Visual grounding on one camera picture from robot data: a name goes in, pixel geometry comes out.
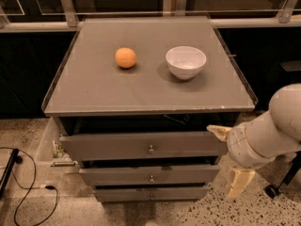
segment top drawer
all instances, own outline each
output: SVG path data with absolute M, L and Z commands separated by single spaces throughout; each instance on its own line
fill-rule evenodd
M 61 137 L 73 160 L 113 160 L 216 156 L 227 152 L 225 143 L 209 132 L 84 134 Z

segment bottom drawer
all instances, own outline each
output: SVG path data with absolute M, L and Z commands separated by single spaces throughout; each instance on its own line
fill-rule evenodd
M 207 186 L 95 190 L 99 202 L 192 201 L 206 196 Z

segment dresser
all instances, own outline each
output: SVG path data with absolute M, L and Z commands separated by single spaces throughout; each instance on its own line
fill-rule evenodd
M 166 65 L 166 52 L 182 45 L 207 56 L 188 81 Z M 136 52 L 133 68 L 116 64 L 120 47 Z M 206 195 L 227 153 L 207 125 L 232 126 L 255 103 L 206 17 L 91 18 L 42 108 L 98 201 L 182 201 Z

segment floor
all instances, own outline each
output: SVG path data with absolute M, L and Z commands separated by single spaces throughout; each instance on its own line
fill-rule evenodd
M 241 121 L 250 117 L 245 115 Z M 0 147 L 26 151 L 37 163 L 34 187 L 40 189 L 32 190 L 20 206 L 16 215 L 20 225 L 34 225 L 52 211 L 55 191 L 45 189 L 46 185 L 55 186 L 60 198 L 55 212 L 42 225 L 301 225 L 300 173 L 273 200 L 262 190 L 270 183 L 277 184 L 289 169 L 290 164 L 280 159 L 258 169 L 254 180 L 235 200 L 227 197 L 228 174 L 235 163 L 226 155 L 219 163 L 221 171 L 202 200 L 101 204 L 78 175 L 77 166 L 51 167 L 52 161 L 43 161 L 38 154 L 48 122 L 49 119 L 0 120 Z M 10 152 L 0 150 L 0 169 L 6 166 Z M 20 155 L 24 161 L 15 165 L 13 171 L 19 183 L 28 187 L 33 179 L 33 166 L 28 156 Z M 26 192 L 10 176 L 0 201 L 0 225 L 15 225 L 14 213 Z

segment power cord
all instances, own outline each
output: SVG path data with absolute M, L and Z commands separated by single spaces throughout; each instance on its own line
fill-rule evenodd
M 14 148 L 10 148 L 10 147 L 0 147 L 0 149 L 13 150 Z M 27 190 L 28 190 L 28 191 L 26 192 L 25 196 L 22 198 L 22 200 L 19 202 L 18 206 L 17 206 L 16 209 L 15 209 L 15 213 L 14 213 L 14 216 L 13 216 L 13 220 L 14 220 L 14 223 L 15 223 L 17 226 L 21 226 L 21 225 L 17 222 L 17 214 L 18 214 L 18 212 L 19 212 L 20 206 L 22 205 L 22 203 L 24 202 L 24 200 L 27 198 L 28 194 L 30 193 L 30 191 L 31 191 L 32 189 L 39 189 L 39 188 L 40 188 L 40 187 L 33 187 L 33 185 L 34 185 L 35 182 L 36 182 L 36 177 L 37 177 L 37 167 L 36 167 L 35 160 L 32 158 L 32 156 L 31 156 L 30 154 L 26 153 L 25 151 L 22 151 L 22 150 L 20 150 L 20 149 L 19 149 L 19 151 L 20 151 L 21 153 L 24 153 L 25 155 L 27 155 L 27 156 L 31 159 L 31 161 L 32 161 L 32 163 L 33 163 L 33 166 L 34 166 L 34 176 L 33 176 L 33 180 L 32 180 L 32 183 L 31 183 L 30 187 L 29 187 L 29 188 L 26 188 L 26 187 L 23 187 L 23 186 L 21 186 L 21 185 L 19 184 L 19 182 L 17 181 L 17 179 L 16 179 L 16 177 L 15 177 L 14 172 L 12 172 L 12 173 L 13 173 L 13 177 L 15 178 L 15 180 L 16 180 L 18 186 L 19 186 L 21 189 L 27 189 Z M 44 220 L 42 220 L 42 221 L 39 222 L 39 223 L 33 224 L 32 226 L 38 226 L 38 225 L 41 225 L 43 222 L 45 222 L 45 221 L 46 221 L 46 220 L 54 213 L 54 211 L 56 210 L 56 207 L 57 207 L 57 205 L 58 205 L 58 201 L 59 201 L 59 193 L 58 193 L 58 190 L 57 190 L 54 186 L 46 186 L 45 188 L 48 189 L 48 190 L 55 190 L 55 192 L 56 192 L 55 207 L 54 207 L 54 209 L 52 210 L 52 212 L 51 212 Z

